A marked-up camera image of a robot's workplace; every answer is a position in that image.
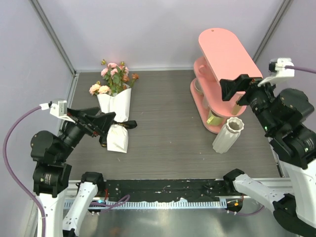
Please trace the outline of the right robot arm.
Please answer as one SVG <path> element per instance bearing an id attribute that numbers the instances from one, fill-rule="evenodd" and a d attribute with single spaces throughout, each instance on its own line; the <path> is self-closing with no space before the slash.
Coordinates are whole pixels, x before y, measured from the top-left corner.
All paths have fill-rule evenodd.
<path id="1" fill-rule="evenodd" d="M 220 80 L 222 100 L 237 92 L 240 106 L 249 106 L 291 180 L 293 193 L 282 193 L 251 179 L 240 169 L 223 179 L 225 193 L 241 193 L 256 200 L 272 213 L 287 231 L 303 236 L 316 234 L 316 134 L 303 121 L 314 112 L 304 92 L 286 88 L 274 95 L 275 86 L 261 78 L 240 75 Z"/>

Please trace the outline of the white wrapping paper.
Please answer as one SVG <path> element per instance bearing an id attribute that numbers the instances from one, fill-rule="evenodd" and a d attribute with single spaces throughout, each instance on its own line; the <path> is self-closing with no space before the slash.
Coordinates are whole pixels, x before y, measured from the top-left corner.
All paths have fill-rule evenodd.
<path id="1" fill-rule="evenodd" d="M 126 122 L 129 119 L 131 88 L 119 94 L 111 96 L 108 94 L 97 95 L 100 109 L 103 113 L 115 112 L 114 121 L 118 123 Z M 107 150 L 113 152 L 127 153 L 128 131 L 121 125 L 111 125 L 107 135 Z"/>

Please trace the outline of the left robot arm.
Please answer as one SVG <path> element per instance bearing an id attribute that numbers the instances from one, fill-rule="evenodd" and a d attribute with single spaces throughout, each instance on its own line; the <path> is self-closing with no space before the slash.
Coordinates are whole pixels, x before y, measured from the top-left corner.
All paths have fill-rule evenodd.
<path id="1" fill-rule="evenodd" d="M 45 237 L 77 237 L 85 212 L 92 199 L 104 193 L 105 182 L 101 173 L 84 173 L 75 201 L 67 216 L 63 216 L 72 169 L 66 160 L 83 136 L 105 140 L 116 114 L 102 113 L 98 107 L 74 110 L 56 105 L 50 113 L 65 122 L 60 135 L 43 130 L 31 139 L 31 157 L 37 163 L 33 190 L 39 209 L 39 230 Z"/>

